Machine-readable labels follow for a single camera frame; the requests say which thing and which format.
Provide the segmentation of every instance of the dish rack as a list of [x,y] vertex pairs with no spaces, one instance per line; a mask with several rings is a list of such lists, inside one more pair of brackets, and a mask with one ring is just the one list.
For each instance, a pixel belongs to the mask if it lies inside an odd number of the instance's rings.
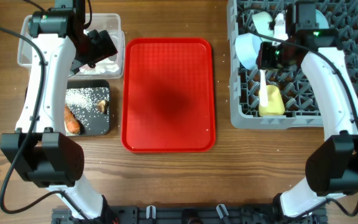
[[[292,127],[322,127],[318,105],[313,90],[301,70],[296,67],[289,72],[266,73],[268,85],[279,87],[285,105],[282,116],[260,117],[259,75],[257,69],[245,69],[236,55],[234,42],[238,35],[244,34],[248,27],[255,30],[252,22],[254,11],[238,15],[244,7],[260,7],[270,10],[274,16],[283,12],[295,0],[228,0],[227,2],[227,37],[230,41],[231,76],[230,76],[230,111],[231,123],[242,129],[287,129]],[[342,41],[347,71],[358,96],[358,0],[319,0],[317,9],[329,22],[330,28],[338,29]]]

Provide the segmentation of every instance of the carrot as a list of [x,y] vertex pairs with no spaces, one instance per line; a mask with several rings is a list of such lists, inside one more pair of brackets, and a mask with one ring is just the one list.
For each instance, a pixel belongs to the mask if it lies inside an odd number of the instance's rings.
[[74,118],[73,113],[68,109],[67,105],[65,105],[65,123],[67,130],[72,134],[79,134],[81,131],[80,124]]

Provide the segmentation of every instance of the wooden table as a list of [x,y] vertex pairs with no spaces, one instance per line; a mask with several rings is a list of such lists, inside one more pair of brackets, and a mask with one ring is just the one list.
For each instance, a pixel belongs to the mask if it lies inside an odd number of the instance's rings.
[[[21,1],[1,1],[0,25],[19,32],[35,8]],[[44,8],[53,0],[39,0]],[[307,158],[323,143],[321,128],[259,131],[236,129],[230,122],[230,50],[226,1],[98,0],[94,12],[121,16],[126,42],[137,37],[202,37],[213,48],[217,141],[206,153],[139,155],[120,141],[121,115],[107,136],[79,138],[85,152],[85,174],[110,205],[241,205],[269,203],[279,192],[300,181]],[[22,111],[28,72],[16,62],[18,39],[0,32],[0,134],[14,131]],[[109,81],[121,110],[122,79]],[[0,151],[0,188],[10,163]],[[19,208],[44,194],[14,173],[6,204]],[[353,209],[357,197],[341,200]],[[50,197],[17,215],[0,210],[0,223],[50,223],[51,210],[64,207]],[[330,223],[358,223],[328,205]]]

